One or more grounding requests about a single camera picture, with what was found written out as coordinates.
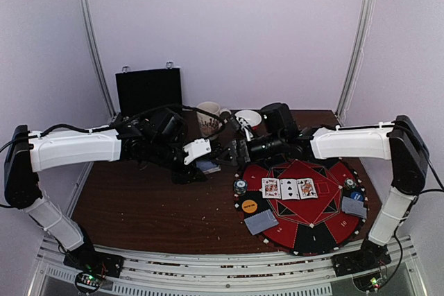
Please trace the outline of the king of diamonds card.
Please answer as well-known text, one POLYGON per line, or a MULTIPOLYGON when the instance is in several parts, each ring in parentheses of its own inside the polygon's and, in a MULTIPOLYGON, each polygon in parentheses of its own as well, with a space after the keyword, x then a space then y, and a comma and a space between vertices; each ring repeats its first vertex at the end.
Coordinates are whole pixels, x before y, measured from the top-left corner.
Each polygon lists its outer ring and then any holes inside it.
POLYGON ((266 199, 280 199, 280 180, 277 178, 262 178, 262 197, 266 199))

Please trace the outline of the blue small blind button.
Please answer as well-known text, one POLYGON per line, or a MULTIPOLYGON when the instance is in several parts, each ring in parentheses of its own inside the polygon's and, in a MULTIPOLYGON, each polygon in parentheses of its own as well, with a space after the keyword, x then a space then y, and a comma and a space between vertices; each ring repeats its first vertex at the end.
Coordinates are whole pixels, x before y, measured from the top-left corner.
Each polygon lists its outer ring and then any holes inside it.
POLYGON ((353 200, 357 200, 357 201, 361 201, 361 202, 364 201, 364 197, 363 197, 363 195, 360 194, 360 193, 357 192, 357 191, 353 191, 353 192, 350 194, 350 197, 351 197, 353 200))

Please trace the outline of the queen of spades card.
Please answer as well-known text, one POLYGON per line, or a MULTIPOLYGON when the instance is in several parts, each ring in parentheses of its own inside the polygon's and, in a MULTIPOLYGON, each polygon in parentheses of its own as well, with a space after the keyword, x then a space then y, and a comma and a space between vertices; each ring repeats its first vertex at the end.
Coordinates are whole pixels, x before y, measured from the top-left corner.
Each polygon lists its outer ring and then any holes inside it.
POLYGON ((299 178, 296 180, 301 200, 317 198, 315 184, 312 178, 299 178))

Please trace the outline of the blue playing card deck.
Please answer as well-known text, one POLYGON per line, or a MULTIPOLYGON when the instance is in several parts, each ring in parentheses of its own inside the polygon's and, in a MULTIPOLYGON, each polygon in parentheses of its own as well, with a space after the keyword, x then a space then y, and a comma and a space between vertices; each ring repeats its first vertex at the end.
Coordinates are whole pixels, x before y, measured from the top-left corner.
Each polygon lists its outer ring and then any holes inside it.
POLYGON ((221 167, 218 164, 211 162, 210 160, 197 161, 196 166, 206 175, 221 171, 221 167))

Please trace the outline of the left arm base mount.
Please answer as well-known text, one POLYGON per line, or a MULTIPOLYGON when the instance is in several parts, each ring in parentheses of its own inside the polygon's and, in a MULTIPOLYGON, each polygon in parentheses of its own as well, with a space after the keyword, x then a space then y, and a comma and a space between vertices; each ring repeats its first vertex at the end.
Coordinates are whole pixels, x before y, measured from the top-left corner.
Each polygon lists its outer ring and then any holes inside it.
POLYGON ((72 254, 66 254, 63 263, 79 270, 74 278, 77 290, 84 294, 95 293, 108 277, 120 277, 124 258, 116 254, 97 252, 91 263, 84 263, 72 254))

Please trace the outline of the green white chip stack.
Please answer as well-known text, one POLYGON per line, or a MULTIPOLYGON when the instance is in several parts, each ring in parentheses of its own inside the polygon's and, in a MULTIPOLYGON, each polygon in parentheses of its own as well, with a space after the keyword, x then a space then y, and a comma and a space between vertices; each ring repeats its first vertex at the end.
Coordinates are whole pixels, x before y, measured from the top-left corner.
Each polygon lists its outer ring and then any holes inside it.
POLYGON ((357 183, 353 178, 346 178, 344 180, 344 187, 347 189, 354 189, 357 187, 357 183))
POLYGON ((234 181, 233 191, 236 195, 244 195, 247 192, 248 183, 243 179, 238 179, 234 181))

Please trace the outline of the dealt blue cards pile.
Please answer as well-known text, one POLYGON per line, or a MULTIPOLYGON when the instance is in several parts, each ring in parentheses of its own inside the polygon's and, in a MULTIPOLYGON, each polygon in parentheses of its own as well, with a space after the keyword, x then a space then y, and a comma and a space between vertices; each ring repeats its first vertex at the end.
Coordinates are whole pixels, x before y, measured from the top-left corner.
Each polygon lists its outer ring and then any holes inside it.
POLYGON ((262 211, 244 220, 248 231, 252 235, 257 235, 272 227, 279 225, 278 220, 270 210, 262 211))
POLYGON ((341 201, 341 210, 345 214, 367 219, 367 208, 362 201, 343 197, 341 201))

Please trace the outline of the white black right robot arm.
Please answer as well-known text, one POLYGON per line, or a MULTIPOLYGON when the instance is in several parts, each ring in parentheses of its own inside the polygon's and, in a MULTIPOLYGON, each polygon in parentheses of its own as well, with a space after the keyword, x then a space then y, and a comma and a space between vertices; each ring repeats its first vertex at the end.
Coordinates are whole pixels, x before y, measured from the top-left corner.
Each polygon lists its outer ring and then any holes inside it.
POLYGON ((235 207, 250 233, 296 256, 324 254, 353 239, 368 213, 366 189, 347 159, 389 160, 393 179, 356 264, 372 268, 423 192, 431 170, 429 151, 407 116, 377 125, 300 130, 289 107, 263 107, 266 135, 215 146, 216 161, 235 166, 235 207))

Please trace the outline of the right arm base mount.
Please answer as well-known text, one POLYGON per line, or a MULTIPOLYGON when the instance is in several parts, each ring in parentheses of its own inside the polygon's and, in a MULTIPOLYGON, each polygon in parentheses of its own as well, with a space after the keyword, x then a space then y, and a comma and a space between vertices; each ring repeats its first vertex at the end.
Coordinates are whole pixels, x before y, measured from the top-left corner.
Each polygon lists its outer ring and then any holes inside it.
POLYGON ((352 275, 354 286, 361 292, 376 292, 388 277, 388 264, 392 262, 388 252, 380 256, 361 251, 336 254, 332 266, 337 277, 352 275))

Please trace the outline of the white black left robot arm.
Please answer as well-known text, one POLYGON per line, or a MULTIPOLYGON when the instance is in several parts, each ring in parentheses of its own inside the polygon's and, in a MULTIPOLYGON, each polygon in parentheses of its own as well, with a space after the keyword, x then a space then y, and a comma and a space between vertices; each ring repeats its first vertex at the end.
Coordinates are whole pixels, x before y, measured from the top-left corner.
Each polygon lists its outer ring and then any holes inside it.
POLYGON ((99 254, 87 232, 52 203, 39 187, 39 172, 87 162, 148 162, 171 171, 176 184, 205 180, 196 160, 212 153, 207 134, 189 143, 187 123, 180 115, 186 106, 170 104, 116 119, 98 128, 57 124, 31 132, 16 127, 2 150, 6 209, 25 211, 52 235, 85 271, 95 270, 99 254))

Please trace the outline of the three of spades card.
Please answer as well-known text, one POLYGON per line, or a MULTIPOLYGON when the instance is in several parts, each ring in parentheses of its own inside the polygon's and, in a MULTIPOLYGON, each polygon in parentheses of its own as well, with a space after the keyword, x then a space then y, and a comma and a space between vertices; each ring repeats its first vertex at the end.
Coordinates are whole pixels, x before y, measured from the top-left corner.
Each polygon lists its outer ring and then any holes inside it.
POLYGON ((281 198, 283 200, 299 200, 300 195, 296 179, 280 179, 281 198))

